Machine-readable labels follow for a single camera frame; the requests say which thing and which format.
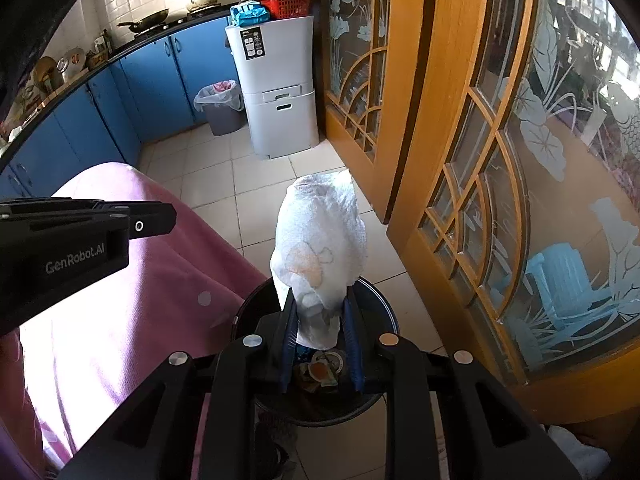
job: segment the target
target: frying pan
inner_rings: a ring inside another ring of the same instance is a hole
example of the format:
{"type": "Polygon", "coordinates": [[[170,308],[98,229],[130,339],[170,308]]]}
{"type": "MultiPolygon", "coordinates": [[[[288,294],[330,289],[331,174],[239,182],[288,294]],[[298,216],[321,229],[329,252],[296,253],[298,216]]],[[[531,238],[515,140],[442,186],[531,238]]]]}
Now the frying pan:
{"type": "Polygon", "coordinates": [[[122,22],[118,23],[118,27],[124,27],[129,25],[129,30],[131,32],[143,32],[148,28],[153,27],[154,25],[159,25],[160,23],[166,20],[166,17],[169,15],[169,9],[158,10],[158,12],[154,12],[148,16],[142,18],[139,22],[122,22]]]}

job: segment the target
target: red basket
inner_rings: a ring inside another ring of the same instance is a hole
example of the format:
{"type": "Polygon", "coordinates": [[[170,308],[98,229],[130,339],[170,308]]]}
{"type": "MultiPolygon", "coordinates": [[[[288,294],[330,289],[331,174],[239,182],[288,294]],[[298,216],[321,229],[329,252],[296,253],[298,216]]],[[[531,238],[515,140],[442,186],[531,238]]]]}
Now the red basket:
{"type": "Polygon", "coordinates": [[[311,0],[258,0],[276,20],[302,18],[309,15],[311,0]]]}

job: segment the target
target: black label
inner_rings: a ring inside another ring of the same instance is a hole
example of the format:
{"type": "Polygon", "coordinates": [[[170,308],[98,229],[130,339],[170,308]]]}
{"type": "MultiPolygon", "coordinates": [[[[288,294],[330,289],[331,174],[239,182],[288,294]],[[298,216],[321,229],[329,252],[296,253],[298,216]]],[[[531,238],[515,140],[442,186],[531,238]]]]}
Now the black label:
{"type": "Polygon", "coordinates": [[[262,43],[262,32],[260,27],[248,28],[240,31],[240,39],[244,47],[244,56],[247,59],[255,59],[264,56],[264,45],[262,43]]]}

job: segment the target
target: white paper towel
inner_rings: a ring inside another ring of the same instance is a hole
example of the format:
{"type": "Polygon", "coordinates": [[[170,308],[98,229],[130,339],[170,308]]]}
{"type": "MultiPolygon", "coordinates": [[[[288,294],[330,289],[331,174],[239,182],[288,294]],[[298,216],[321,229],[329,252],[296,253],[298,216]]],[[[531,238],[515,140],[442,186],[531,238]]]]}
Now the white paper towel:
{"type": "Polygon", "coordinates": [[[364,268],[367,239],[349,171],[297,179],[280,207],[271,273],[284,308],[289,287],[298,305],[298,343],[328,350],[340,310],[364,268]]]}

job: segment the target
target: silver bolt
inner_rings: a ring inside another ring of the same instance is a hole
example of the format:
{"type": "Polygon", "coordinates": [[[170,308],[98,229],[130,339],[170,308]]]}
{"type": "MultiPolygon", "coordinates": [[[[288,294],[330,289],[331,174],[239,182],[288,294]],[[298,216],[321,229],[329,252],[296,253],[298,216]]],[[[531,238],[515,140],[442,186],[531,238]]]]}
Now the silver bolt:
{"type": "Polygon", "coordinates": [[[262,338],[257,334],[249,334],[244,336],[242,339],[242,344],[244,346],[260,346],[262,343],[262,338]]]}
{"type": "Polygon", "coordinates": [[[396,346],[398,344],[398,336],[396,334],[392,334],[391,332],[387,332],[382,334],[379,338],[380,342],[384,346],[396,346]]]}
{"type": "Polygon", "coordinates": [[[184,352],[174,352],[169,356],[169,364],[173,366],[180,366],[187,362],[189,356],[184,352]]]}
{"type": "Polygon", "coordinates": [[[471,352],[467,352],[466,350],[458,350],[455,354],[453,354],[453,358],[461,365],[471,364],[471,362],[474,360],[471,352]]]}

